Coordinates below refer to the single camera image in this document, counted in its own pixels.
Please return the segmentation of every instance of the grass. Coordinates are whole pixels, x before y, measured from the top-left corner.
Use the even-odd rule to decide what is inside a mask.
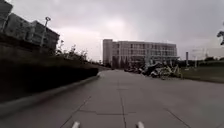
[[[224,83],[224,67],[198,67],[189,70],[182,69],[186,79]]]

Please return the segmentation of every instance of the building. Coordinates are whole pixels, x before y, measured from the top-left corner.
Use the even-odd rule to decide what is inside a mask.
[[[4,27],[4,34],[10,37],[14,37],[18,40],[33,43],[40,46],[42,36],[44,34],[45,26],[38,21],[28,22],[18,15],[12,13],[9,15]],[[59,34],[46,28],[44,34],[43,46],[45,51],[54,52],[57,42],[59,40]]]
[[[12,5],[4,0],[0,0],[0,32],[3,31],[5,22],[7,21],[8,15],[12,10]]]
[[[18,40],[29,41],[31,38],[30,27],[28,21],[12,13],[5,23],[4,33]]]
[[[44,25],[42,25],[38,21],[32,22],[31,29],[30,29],[30,33],[31,33],[30,42],[37,45],[41,45],[41,40],[42,40],[44,30],[45,30]],[[56,32],[52,31],[49,28],[46,28],[43,45],[49,48],[50,50],[55,50],[59,40],[59,36],[60,35],[57,34]]]
[[[122,64],[127,65],[127,63],[129,66],[151,65],[176,59],[177,47],[175,44],[103,40],[103,63],[109,63],[115,67]]]

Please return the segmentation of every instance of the street lamp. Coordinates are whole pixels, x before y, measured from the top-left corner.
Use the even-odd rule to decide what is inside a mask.
[[[61,44],[60,44],[60,46],[58,47],[59,50],[62,50],[61,47],[64,45],[63,43],[64,43],[64,40],[61,40]]]
[[[50,17],[46,17],[45,20],[46,20],[46,23],[45,23],[45,26],[44,26],[44,32],[43,32],[43,34],[42,34],[40,47],[43,47],[43,44],[44,44],[44,36],[45,36],[45,34],[46,34],[46,31],[47,31],[47,23],[48,23],[49,21],[51,21],[51,18],[50,18]]]

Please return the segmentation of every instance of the paved road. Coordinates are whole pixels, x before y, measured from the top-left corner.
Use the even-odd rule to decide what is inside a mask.
[[[224,85],[122,71],[0,119],[0,128],[224,128]]]

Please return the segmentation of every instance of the sky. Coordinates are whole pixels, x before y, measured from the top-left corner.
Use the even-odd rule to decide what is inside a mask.
[[[102,59],[102,39],[175,43],[185,59],[224,56],[217,38],[223,29],[224,0],[8,0],[28,21],[45,22],[61,35],[64,49],[76,45]]]

